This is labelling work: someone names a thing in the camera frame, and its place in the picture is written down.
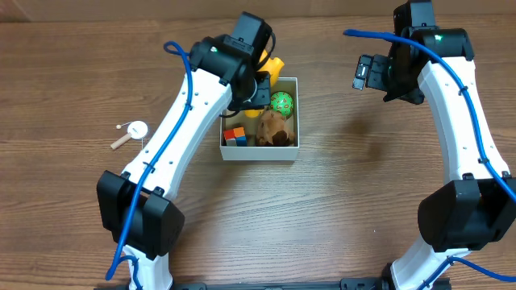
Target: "white box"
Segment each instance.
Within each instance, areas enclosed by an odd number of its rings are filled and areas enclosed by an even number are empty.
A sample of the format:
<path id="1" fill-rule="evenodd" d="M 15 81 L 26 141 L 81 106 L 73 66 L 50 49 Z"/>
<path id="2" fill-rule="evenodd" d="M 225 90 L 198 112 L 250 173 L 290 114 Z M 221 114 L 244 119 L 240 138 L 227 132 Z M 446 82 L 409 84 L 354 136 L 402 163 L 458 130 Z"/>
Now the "white box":
<path id="1" fill-rule="evenodd" d="M 301 134 L 299 131 L 299 100 L 298 100 L 298 79 L 296 77 L 280 77 L 277 83 L 271 88 L 271 93 L 287 92 L 293 98 L 293 116 L 287 120 L 287 125 L 296 134 L 293 146 L 289 147 L 256 147 L 256 128 L 260 121 L 258 118 L 248 118 L 244 112 L 240 112 L 233 118 L 221 118 L 220 122 L 220 153 L 223 160 L 281 160 L 294 161 L 298 157 L 299 146 L 301 145 Z M 225 146 L 223 132 L 243 126 L 247 147 Z"/>

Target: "wooden table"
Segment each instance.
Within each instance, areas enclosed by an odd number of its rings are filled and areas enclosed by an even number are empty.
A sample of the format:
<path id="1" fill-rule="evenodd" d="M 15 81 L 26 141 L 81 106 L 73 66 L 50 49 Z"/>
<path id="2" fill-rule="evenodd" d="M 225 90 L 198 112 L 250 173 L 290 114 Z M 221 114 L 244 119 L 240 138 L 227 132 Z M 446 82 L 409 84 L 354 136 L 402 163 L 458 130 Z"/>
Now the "wooden table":
<path id="1" fill-rule="evenodd" d="M 516 20 L 438 17 L 463 27 L 501 155 L 516 168 Z M 352 89 L 358 57 L 386 54 L 380 40 L 345 28 L 393 30 L 389 17 L 270 19 L 284 77 L 298 77 L 302 147 L 293 164 L 223 162 L 218 123 L 192 159 L 175 204 L 186 216 L 170 271 L 211 284 L 339 280 L 379 275 L 418 235 L 419 202 L 443 184 L 428 104 L 383 103 Z M 120 172 L 141 144 L 117 151 L 114 126 L 155 130 L 182 82 L 185 49 L 230 33 L 234 19 L 0 24 L 0 289 L 91 289 L 104 281 L 115 243 L 102 228 L 95 186 Z M 469 258 L 516 275 L 516 230 Z M 464 266 L 458 289 L 509 289 Z"/>

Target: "brown plush toy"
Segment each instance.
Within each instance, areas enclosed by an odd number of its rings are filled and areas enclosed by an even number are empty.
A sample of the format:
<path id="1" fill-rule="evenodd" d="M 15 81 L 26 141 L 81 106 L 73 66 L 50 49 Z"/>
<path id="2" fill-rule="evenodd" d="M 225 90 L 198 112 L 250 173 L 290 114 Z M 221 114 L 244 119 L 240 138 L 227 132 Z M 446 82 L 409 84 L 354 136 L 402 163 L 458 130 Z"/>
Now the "brown plush toy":
<path id="1" fill-rule="evenodd" d="M 276 111 L 266 110 L 258 123 L 257 146 L 289 146 L 296 138 L 285 123 L 285 116 Z"/>

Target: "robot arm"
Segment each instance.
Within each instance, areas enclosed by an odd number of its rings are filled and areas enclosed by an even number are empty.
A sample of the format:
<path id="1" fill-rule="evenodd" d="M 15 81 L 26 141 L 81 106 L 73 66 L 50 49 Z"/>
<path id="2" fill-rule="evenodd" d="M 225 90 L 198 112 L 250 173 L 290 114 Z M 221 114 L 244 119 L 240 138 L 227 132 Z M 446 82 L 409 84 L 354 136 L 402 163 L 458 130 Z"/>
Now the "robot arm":
<path id="1" fill-rule="evenodd" d="M 177 196 L 177 190 L 186 166 L 192 159 L 199 143 L 210 129 L 211 124 L 218 118 L 231 102 L 231 86 L 219 83 L 220 78 L 202 69 L 192 72 L 194 97 L 192 109 L 187 114 L 176 136 L 164 151 L 155 165 L 155 169 L 148 176 L 144 188 L 151 191 L 155 188 L 163 190 L 163 198 L 173 201 Z M 156 133 L 152 136 L 147 146 L 124 169 L 123 173 L 129 175 L 129 181 L 136 184 L 142 176 L 146 164 L 160 149 L 172 128 L 177 123 L 186 104 L 187 80 L 172 108 L 165 116 Z"/>
<path id="2" fill-rule="evenodd" d="M 442 57 L 468 86 L 489 162 L 504 182 L 516 189 L 516 180 L 510 178 L 485 121 L 466 31 L 437 27 L 430 0 L 408 1 L 398 7 L 394 28 L 399 39 L 411 39 Z M 347 34 L 384 38 L 375 33 Z M 499 241 L 516 218 L 516 205 L 479 161 L 472 117 L 455 81 L 427 54 L 394 38 L 385 38 L 393 41 L 388 56 L 360 58 L 353 87 L 385 91 L 385 102 L 399 98 L 419 105 L 426 97 L 430 104 L 443 153 L 445 185 L 419 205 L 420 235 L 406 254 L 393 262 L 388 277 L 395 289 L 430 289 L 435 281 L 428 279 L 449 256 L 464 257 Z"/>
<path id="3" fill-rule="evenodd" d="M 211 124 L 225 109 L 263 109 L 270 104 L 271 76 L 260 71 L 270 53 L 263 60 L 260 56 L 271 35 L 272 28 L 263 19 L 243 12 L 232 35 L 206 37 L 196 43 L 189 54 L 191 109 L 160 158 L 151 164 L 187 106 L 187 77 L 147 146 L 120 176 L 106 171 L 98 181 L 102 224 L 111 231 L 115 242 L 120 240 L 129 213 L 134 212 L 122 250 L 138 259 L 138 281 L 146 290 L 168 290 L 172 285 L 168 252 L 185 223 L 185 216 L 172 201 L 186 166 Z M 140 194 L 136 185 L 148 167 L 152 168 L 142 187 L 146 194 Z M 138 200 L 132 204 L 136 194 Z M 136 265 L 130 264 L 133 278 Z M 130 289 L 136 289 L 134 280 Z"/>

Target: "blue cable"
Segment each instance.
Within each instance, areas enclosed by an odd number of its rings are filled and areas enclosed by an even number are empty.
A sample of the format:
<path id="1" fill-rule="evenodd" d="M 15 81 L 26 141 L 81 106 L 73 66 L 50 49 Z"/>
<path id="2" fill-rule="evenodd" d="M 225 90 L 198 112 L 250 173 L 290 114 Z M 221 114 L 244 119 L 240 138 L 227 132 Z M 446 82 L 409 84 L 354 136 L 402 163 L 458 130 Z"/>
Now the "blue cable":
<path id="1" fill-rule="evenodd" d="M 174 45 L 174 44 L 175 44 L 175 42 L 173 42 L 173 41 L 168 41 L 168 42 L 166 42 L 166 43 L 164 43 L 164 44 L 163 44 L 163 49 L 164 49 L 166 52 L 170 53 L 170 54 L 173 54 L 173 55 L 175 55 L 175 56 L 180 56 L 180 55 L 181 55 L 181 53 L 179 52 L 179 50 L 174 51 L 174 50 L 172 50 L 172 49 L 170 49 L 170 48 L 169 48 L 171 45 L 173 45 L 173 46 L 175 47 L 175 45 Z"/>
<path id="2" fill-rule="evenodd" d="M 474 263 L 471 263 L 466 259 L 462 259 L 462 258 L 458 258 L 458 257 L 448 257 L 448 259 L 446 259 L 443 263 L 441 263 L 441 265 L 437 268 L 437 270 L 435 270 L 435 272 L 428 278 L 428 280 L 425 281 L 423 284 L 421 284 L 421 286 L 419 286 L 417 290 L 423 290 L 425 288 L 429 288 L 430 284 L 432 284 L 435 280 L 437 280 L 437 278 L 439 278 L 439 276 L 441 276 L 444 269 L 446 269 L 446 267 L 448 265 L 453 265 L 454 262 L 462 263 L 462 264 L 470 267 L 471 269 L 477 270 L 486 276 L 489 276 L 493 279 L 496 279 L 496 280 L 499 280 L 502 282 L 511 282 L 511 283 L 516 282 L 516 277 L 497 274 L 497 273 L 487 270 L 483 267 L 480 267 Z"/>
<path id="3" fill-rule="evenodd" d="M 136 290 L 143 290 L 144 288 L 142 287 L 142 284 L 140 284 L 138 281 L 138 259 L 133 255 L 125 255 L 122 258 L 120 258 L 119 264 L 127 260 L 130 260 L 134 267 L 132 271 L 132 279 L 135 281 Z"/>
<path id="4" fill-rule="evenodd" d="M 478 147 L 478 152 L 481 156 L 481 162 L 484 163 L 485 168 L 487 169 L 489 174 L 491 174 L 491 176 L 493 176 L 493 178 L 498 183 L 498 185 L 500 185 L 500 187 L 507 193 L 507 195 L 510 197 L 510 199 L 514 203 L 516 203 L 516 194 L 514 194 L 513 190 L 509 187 L 509 185 L 507 185 L 507 183 L 497 174 L 496 170 L 494 170 L 493 166 L 489 162 L 489 159 L 487 158 L 487 155 L 485 154 L 484 143 L 482 142 L 481 129 L 480 129 L 480 126 L 478 125 L 478 117 L 476 116 L 475 106 L 473 105 L 471 96 L 469 95 L 467 88 L 464 86 L 464 84 L 460 80 L 459 76 L 457 76 L 455 71 L 446 63 L 446 61 L 444 61 L 439 55 L 437 55 L 435 52 L 433 52 L 429 48 L 425 47 L 424 45 L 421 45 L 420 43 L 417 43 L 411 39 L 406 39 L 403 37 L 396 36 L 392 33 L 357 31 L 354 29 L 347 29 L 346 31 L 344 31 L 344 35 L 363 37 L 363 38 L 371 38 L 371 39 L 383 39 L 383 40 L 387 40 L 391 43 L 408 44 L 408 45 L 411 45 L 411 46 L 417 48 L 418 50 L 426 53 L 431 59 L 440 63 L 443 66 L 444 70 L 446 70 L 450 74 L 451 78 L 459 86 L 460 92 L 462 92 L 462 94 L 464 95 L 464 99 L 468 106 L 469 115 L 471 117 L 473 131 L 475 132 L 475 141 L 476 141 L 476 146 Z"/>
<path id="5" fill-rule="evenodd" d="M 192 104 L 192 92 L 194 90 L 194 83 L 192 81 L 192 69 L 190 67 L 190 62 L 188 61 L 187 53 L 181 48 L 181 46 L 173 41 L 169 41 L 164 45 L 165 51 L 169 52 L 168 49 L 169 45 L 173 45 L 177 52 L 174 52 L 173 54 L 179 54 L 181 58 L 183 59 L 183 63 L 185 64 L 185 71 L 186 71 L 186 78 L 188 81 L 188 97 L 186 98 L 186 104 L 185 109 L 183 110 L 183 113 L 177 120 L 176 126 L 172 129 L 170 132 L 170 135 L 167 137 L 167 139 L 163 142 L 163 144 L 160 147 L 160 150 L 154 155 L 151 162 L 148 164 L 148 166 L 145 168 L 144 173 L 139 178 L 138 184 L 136 185 L 135 192 L 132 196 L 131 206 L 129 208 L 129 214 L 127 215 L 126 221 L 123 225 L 122 233 L 120 234 L 119 244 L 116 247 L 116 252 L 114 253 L 113 257 L 113 263 L 111 264 L 110 269 L 106 273 L 106 280 L 111 280 L 113 278 L 114 273 L 116 272 L 116 267 L 122 262 L 120 256 L 122 254 L 123 246 L 126 243 L 127 235 L 129 234 L 129 229 L 131 228 L 131 222 L 132 218 L 135 216 L 135 210 L 136 205 L 138 203 L 139 193 L 142 191 L 142 188 L 144 187 L 145 180 L 147 179 L 148 175 L 151 173 L 151 170 L 154 168 L 158 160 L 160 159 L 161 155 L 167 149 L 167 146 L 170 144 L 174 136 L 176 135 L 177 131 L 181 127 L 182 123 L 185 121 L 186 115 L 190 111 L 191 104 Z M 135 256 L 132 255 L 125 255 L 122 259 L 130 259 L 133 264 L 135 265 L 135 269 L 138 268 L 138 259 Z M 136 271 L 133 271 L 133 280 L 136 282 Z"/>

